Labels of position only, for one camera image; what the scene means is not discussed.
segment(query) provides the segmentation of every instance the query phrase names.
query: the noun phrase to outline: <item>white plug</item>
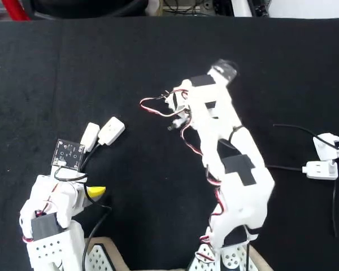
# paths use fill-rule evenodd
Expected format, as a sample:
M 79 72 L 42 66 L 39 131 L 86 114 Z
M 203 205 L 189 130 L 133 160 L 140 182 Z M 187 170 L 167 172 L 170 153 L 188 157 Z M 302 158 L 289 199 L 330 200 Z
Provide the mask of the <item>white plug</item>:
M 85 146 L 84 152 L 92 151 L 94 144 L 97 141 L 99 131 L 100 127 L 98 124 L 88 123 L 80 141 L 80 144 Z
M 338 165 L 334 161 L 309 161 L 302 168 L 306 177 L 317 180 L 336 180 L 338 178 Z
M 124 123 L 121 122 L 116 117 L 112 117 L 106 125 L 103 126 L 103 128 L 98 133 L 98 143 L 101 145 L 110 145 L 112 144 L 117 137 L 122 134 L 124 131 L 125 126 Z

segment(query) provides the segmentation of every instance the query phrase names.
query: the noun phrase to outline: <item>perforated bracket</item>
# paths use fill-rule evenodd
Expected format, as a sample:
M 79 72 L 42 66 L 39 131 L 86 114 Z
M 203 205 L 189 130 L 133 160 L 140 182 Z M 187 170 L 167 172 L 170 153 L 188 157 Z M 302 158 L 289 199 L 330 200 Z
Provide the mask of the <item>perforated bracket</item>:
M 187 268 L 187 271 L 245 271 L 246 270 L 246 246 L 230 246 L 221 249 L 221 257 L 215 257 L 210 247 L 200 245 L 195 257 Z M 200 254 L 215 259 L 214 262 L 203 258 Z M 251 258 L 249 258 L 249 271 L 258 271 Z
M 95 244 L 88 255 L 90 270 L 115 271 L 113 263 L 102 244 Z

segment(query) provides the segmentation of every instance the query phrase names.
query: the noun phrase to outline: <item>white robot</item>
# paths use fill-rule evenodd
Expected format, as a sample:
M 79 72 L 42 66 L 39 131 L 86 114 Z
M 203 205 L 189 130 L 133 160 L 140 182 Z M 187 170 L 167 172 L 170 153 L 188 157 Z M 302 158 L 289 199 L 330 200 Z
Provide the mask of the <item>white robot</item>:
M 237 71 L 230 62 L 218 61 L 208 74 L 184 80 L 170 93 L 140 102 L 143 109 L 164 117 L 178 116 L 169 130 L 181 129 L 181 137 L 202 156 L 206 177 L 215 187 L 218 204 L 209 218 L 190 271 L 256 270 L 246 259 L 244 245 L 258 236 L 267 215 L 267 202 L 274 187 L 273 178 L 249 131 L 241 124 L 228 92 Z M 165 99 L 173 113 L 165 115 L 144 102 Z M 184 137 L 188 127 L 201 140 L 197 149 Z M 241 154 L 221 158 L 218 143 Z

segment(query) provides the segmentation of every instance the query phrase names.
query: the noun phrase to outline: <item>table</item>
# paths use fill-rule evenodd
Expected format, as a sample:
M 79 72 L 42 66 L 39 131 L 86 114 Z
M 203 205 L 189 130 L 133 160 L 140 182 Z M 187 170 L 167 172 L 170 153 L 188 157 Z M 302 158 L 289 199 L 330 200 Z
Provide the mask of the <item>table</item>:
M 339 135 L 339 20 L 101 18 L 0 23 L 0 270 L 29 270 L 19 211 L 57 138 L 90 121 L 127 130 L 87 167 L 106 185 L 111 237 L 131 269 L 185 268 L 215 197 L 199 157 L 168 119 L 138 101 L 201 75 L 219 58 L 240 68 L 234 106 L 268 164 L 317 159 L 312 139 L 273 123 Z M 195 134 L 189 140 L 198 143 Z M 253 245 L 274 270 L 339 270 L 332 182 L 272 171 L 268 217 Z M 339 234 L 339 180 L 337 190 Z M 88 234 L 102 211 L 78 215 Z

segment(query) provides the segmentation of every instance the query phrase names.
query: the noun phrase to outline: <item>black circuit board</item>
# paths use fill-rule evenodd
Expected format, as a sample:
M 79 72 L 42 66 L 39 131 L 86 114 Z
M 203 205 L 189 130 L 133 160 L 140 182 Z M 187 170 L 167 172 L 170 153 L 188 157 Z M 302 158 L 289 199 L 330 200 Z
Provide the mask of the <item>black circuit board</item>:
M 70 168 L 79 171 L 84 156 L 84 145 L 58 139 L 51 165 Z

